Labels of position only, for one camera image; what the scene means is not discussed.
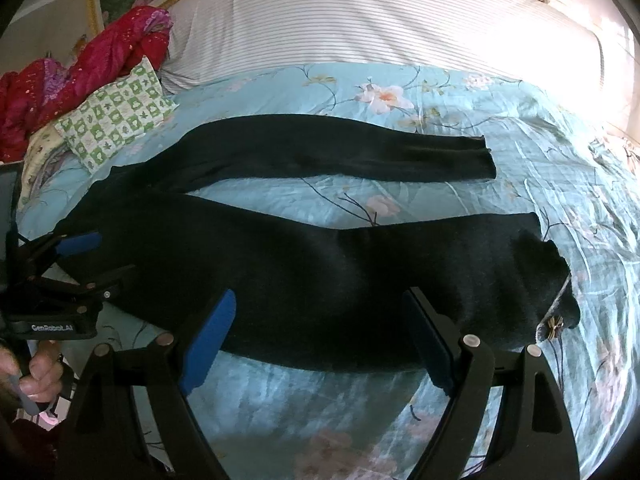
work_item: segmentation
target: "small green checkered cushion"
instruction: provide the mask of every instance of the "small green checkered cushion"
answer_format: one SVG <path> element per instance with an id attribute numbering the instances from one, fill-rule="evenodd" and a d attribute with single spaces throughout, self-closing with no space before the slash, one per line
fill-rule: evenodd
<path id="1" fill-rule="evenodd" d="M 162 87 L 146 57 L 131 73 L 103 86 L 54 124 L 91 174 L 125 144 L 158 126 L 177 104 Z"/>

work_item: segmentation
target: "red fabric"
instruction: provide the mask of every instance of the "red fabric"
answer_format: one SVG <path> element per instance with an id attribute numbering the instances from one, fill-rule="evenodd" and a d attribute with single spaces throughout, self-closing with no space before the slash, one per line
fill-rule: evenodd
<path id="1" fill-rule="evenodd" d="M 64 422 L 45 430 L 30 420 L 19 418 L 11 423 L 14 436 L 29 457 L 31 470 L 39 473 L 38 478 L 53 478 L 56 466 L 56 450 Z"/>
<path id="2" fill-rule="evenodd" d="M 169 45 L 169 13 L 134 7 L 91 40 L 68 70 L 45 58 L 0 78 L 0 160 L 21 160 L 29 134 L 77 108 L 89 94 L 127 75 L 147 56 L 158 70 Z"/>

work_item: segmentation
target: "finger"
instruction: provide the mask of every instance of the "finger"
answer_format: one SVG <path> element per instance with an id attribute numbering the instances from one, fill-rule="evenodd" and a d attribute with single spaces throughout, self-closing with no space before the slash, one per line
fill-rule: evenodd
<path id="1" fill-rule="evenodd" d="M 38 345 L 36 355 L 29 361 L 29 372 L 31 376 L 39 381 L 43 378 L 60 355 L 60 345 L 55 341 L 41 341 Z"/>
<path id="2" fill-rule="evenodd" d="M 40 380 L 33 376 L 26 376 L 20 379 L 20 389 L 27 395 L 34 395 L 44 392 L 52 384 L 57 383 L 62 377 L 62 364 L 56 362 Z"/>
<path id="3" fill-rule="evenodd" d="M 62 383 L 58 381 L 39 394 L 30 395 L 33 402 L 51 402 L 62 391 Z"/>
<path id="4" fill-rule="evenodd" d="M 14 354 L 3 346 L 0 346 L 0 373 L 8 375 L 20 374 L 20 366 Z"/>

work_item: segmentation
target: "white wall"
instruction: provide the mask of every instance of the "white wall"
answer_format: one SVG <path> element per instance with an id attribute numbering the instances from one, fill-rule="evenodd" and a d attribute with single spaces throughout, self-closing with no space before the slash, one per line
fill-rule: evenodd
<path id="1" fill-rule="evenodd" d="M 90 35 L 86 0 L 25 0 L 0 38 L 0 75 L 23 69 L 47 50 L 65 62 L 83 34 Z"/>
<path id="2" fill-rule="evenodd" d="M 556 9 L 591 29 L 604 52 L 602 113 L 610 133 L 640 141 L 640 47 L 612 0 L 553 0 Z"/>

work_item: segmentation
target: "light blue floral bedsheet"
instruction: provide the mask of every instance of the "light blue floral bedsheet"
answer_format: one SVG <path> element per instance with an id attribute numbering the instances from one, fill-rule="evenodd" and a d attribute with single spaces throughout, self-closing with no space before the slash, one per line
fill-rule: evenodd
<path id="1" fill-rule="evenodd" d="M 180 105 L 174 115 L 126 146 L 114 164 L 146 160 L 198 124 L 250 114 L 329 114 L 408 132 L 485 136 L 498 169 L 492 182 L 408 184 L 319 175 L 228 180 L 196 194 L 335 228 L 366 225 L 367 214 L 393 223 L 535 211 L 544 234 L 569 261 L 582 309 L 579 327 L 562 334 L 562 346 L 557 340 L 540 346 L 564 385 L 582 476 L 603 460 L 638 399 L 632 370 L 639 347 L 640 198 L 638 181 L 606 150 L 601 131 L 525 82 L 428 66 L 291 66 L 220 80 L 175 99 Z M 66 161 L 23 210 L 22 234 L 49 231 L 107 173 L 91 178 L 78 161 Z M 131 348 L 158 332 L 111 307 L 98 328 L 95 340 L 66 345 L 76 367 L 98 341 Z M 149 446 L 162 456 L 148 402 L 138 393 Z M 498 394 L 469 471 L 478 468 L 490 440 Z M 189 397 L 215 453 L 238 480 L 404 479 L 446 401 L 423 373 L 323 374 L 224 352 Z"/>

